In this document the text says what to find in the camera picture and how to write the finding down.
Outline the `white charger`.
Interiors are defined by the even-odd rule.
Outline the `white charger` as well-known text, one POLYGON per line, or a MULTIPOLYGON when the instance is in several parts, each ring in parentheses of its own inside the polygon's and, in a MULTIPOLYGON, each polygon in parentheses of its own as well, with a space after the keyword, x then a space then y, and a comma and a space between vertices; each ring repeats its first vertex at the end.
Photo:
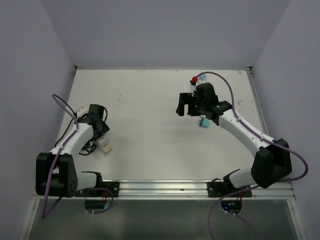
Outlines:
POLYGON ((104 134, 100 138, 94 141, 98 148, 103 149, 110 142, 110 138, 104 134))

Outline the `beige power strip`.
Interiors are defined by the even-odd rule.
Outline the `beige power strip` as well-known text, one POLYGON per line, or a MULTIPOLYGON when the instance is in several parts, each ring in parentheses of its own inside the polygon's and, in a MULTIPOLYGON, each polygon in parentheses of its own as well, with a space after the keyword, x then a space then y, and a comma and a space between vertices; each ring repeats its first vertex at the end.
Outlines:
POLYGON ((105 154, 108 154, 112 151, 113 147, 109 141, 109 144, 107 144, 104 148, 99 148, 100 150, 102 150, 105 154))

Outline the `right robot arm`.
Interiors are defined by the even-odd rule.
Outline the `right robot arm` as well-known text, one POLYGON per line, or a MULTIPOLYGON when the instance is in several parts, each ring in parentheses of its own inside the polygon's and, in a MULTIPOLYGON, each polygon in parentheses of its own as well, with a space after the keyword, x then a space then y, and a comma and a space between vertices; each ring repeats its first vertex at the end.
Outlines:
POLYGON ((212 84, 201 83, 193 92, 180 93, 176 109, 179 116, 186 113, 185 106, 188 106, 187 115, 205 116, 231 133, 253 156, 251 167, 234 170, 223 177, 221 188, 227 196, 235 196, 251 185, 266 189, 292 172, 288 143, 282 138, 275 140, 265 134, 251 133, 241 124, 233 106, 228 101, 219 101, 212 84))

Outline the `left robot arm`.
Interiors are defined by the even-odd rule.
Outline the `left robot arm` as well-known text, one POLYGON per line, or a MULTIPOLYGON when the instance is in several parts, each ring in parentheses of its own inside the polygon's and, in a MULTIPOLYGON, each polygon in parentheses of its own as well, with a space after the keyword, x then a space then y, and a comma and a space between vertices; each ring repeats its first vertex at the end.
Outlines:
POLYGON ((83 190, 95 197, 103 193, 101 173, 77 170, 76 157, 88 143, 100 139, 110 130, 107 116, 104 106, 91 104, 59 145, 37 156, 35 191, 38 195, 72 198, 83 190))

